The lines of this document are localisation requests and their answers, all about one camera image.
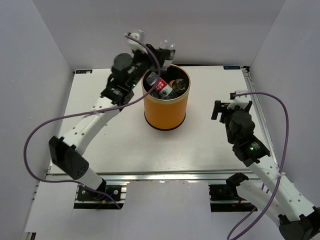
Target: white platform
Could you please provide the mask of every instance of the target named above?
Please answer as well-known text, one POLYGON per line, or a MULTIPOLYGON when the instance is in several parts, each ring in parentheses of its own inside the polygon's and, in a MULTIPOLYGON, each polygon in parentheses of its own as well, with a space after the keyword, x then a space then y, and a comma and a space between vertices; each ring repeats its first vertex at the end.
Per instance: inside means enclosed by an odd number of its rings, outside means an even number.
MULTIPOLYGON (((150 127, 139 102, 125 108, 93 139, 84 153, 98 173, 198 171, 244 169, 227 142, 225 126, 211 120, 215 100, 229 102, 229 93, 247 89, 241 70, 222 66, 187 66, 191 89, 184 123, 172 131, 150 127)), ((65 114, 88 111, 105 88, 110 69, 75 74, 65 114)), ((134 99, 142 95, 141 84, 134 99)), ((254 134, 264 141, 254 108, 254 134)), ((62 123, 60 134, 69 131, 79 118, 62 123)), ((51 174, 62 173, 55 165, 51 174)))

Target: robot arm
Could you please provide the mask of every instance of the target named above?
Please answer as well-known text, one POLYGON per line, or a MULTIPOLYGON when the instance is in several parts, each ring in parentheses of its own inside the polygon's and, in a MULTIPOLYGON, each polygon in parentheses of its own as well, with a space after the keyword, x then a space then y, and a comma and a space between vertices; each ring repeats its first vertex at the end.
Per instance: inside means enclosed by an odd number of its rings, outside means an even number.
MULTIPOLYGON (((287 240, 309 240, 320 230, 320 210, 308 201, 289 181, 285 173, 279 173, 278 165, 270 156, 266 146, 254 136, 255 124, 249 114, 252 102, 247 96, 233 97, 231 103, 215 101, 211 119, 216 120, 221 113, 220 122, 225 124, 227 140, 233 144, 235 156, 247 168, 252 170, 273 192, 278 177, 280 185, 266 214, 279 226, 282 236, 287 240)), ((262 210, 269 196, 242 173, 237 173, 227 180, 230 189, 250 201, 262 210)))
MULTIPOLYGON (((129 33, 129 36, 142 43, 144 41, 143 31, 129 33)), ((134 96, 133 88, 144 74, 149 70, 157 70, 155 61, 150 58, 143 46, 131 39, 127 44, 133 52, 133 57, 128 53, 116 56, 106 88, 101 92, 91 111, 128 104, 134 96)), ((175 55, 174 49, 155 49, 150 44, 146 46, 156 56, 162 68, 170 65, 175 55)), ((106 181, 89 167, 89 163, 82 155, 97 133, 120 112, 121 109, 114 109, 86 115, 62 137, 53 136, 49 141, 52 162, 72 179, 93 190, 104 192, 106 181)))

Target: orange cylinder container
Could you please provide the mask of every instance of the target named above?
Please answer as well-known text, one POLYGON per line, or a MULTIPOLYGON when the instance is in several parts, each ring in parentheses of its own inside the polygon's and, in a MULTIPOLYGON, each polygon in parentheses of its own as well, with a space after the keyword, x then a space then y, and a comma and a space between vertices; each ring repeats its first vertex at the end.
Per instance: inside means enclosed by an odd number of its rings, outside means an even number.
MULTIPOLYGON (((145 81, 149 74, 147 72, 142 80, 143 94, 151 88, 145 81)), ((144 116, 148 124, 155 129, 168 131, 176 129, 185 120, 191 82, 187 72, 176 65, 171 65, 161 74, 161 78, 167 83, 175 79, 187 81, 186 91, 178 98, 163 100, 151 95, 144 98, 144 116)))

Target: can rim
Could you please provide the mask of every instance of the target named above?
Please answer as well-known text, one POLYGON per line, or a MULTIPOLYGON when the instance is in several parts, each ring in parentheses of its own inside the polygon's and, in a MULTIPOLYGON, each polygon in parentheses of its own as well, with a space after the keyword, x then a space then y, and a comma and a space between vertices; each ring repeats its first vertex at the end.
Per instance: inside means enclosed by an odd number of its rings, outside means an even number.
MULTIPOLYGON (((191 80, 190 80, 190 76, 189 76, 189 74, 187 73, 187 71, 184 70, 183 68, 177 66, 177 65, 174 65, 174 64, 171 64, 170 67, 177 68, 177 69, 183 71, 183 72, 186 74, 186 76, 187 76, 187 78, 188 78, 188 80, 189 80, 189 86, 188 86, 188 88, 186 89, 186 91, 185 91, 181 96, 179 96, 179 97, 177 97, 177 98, 173 98, 173 99, 159 99, 159 98, 156 98, 156 97, 154 97, 154 96, 151 96, 150 94, 148 94, 148 95, 146 96, 147 98, 150 98, 151 100, 153 100, 153 101, 155 101, 155 102, 158 102, 158 101, 159 101, 159 102, 161 102, 161 103, 171 104, 171 103, 173 103, 173 102, 179 102, 180 99, 183 99, 183 98, 189 93, 189 89, 190 89, 190 86, 191 86, 191 80)), ((143 77, 142 77, 142 82, 141 82, 141 83, 142 83, 141 85, 142 85, 142 89, 143 89, 143 94, 146 94, 146 93, 147 93, 147 91, 146 91, 146 89, 145 89, 145 87, 144 87, 144 83, 143 83, 143 80, 144 80, 146 74, 147 74, 147 73, 145 73, 145 74, 143 75, 143 77)))

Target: white wall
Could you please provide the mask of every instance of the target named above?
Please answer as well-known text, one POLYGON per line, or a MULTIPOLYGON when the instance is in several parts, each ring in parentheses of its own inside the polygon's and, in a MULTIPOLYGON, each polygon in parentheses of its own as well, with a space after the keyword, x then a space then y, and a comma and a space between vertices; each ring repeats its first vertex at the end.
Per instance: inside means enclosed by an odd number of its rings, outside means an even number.
MULTIPOLYGON (((17 240, 37 183, 23 163, 24 142, 37 125, 62 114, 72 71, 31 0, 0 2, 0 239, 17 240)), ((38 176, 48 167, 57 126, 31 143, 29 163, 38 176)))
MULTIPOLYGON (((256 90, 280 97, 289 112, 285 171, 320 206, 320 1, 286 0, 252 67, 256 90)), ((260 97, 275 152, 281 159, 285 117, 277 102, 260 97)))
POLYGON ((74 69, 108 68, 124 33, 176 42, 176 63, 251 65, 285 0, 33 0, 74 69))

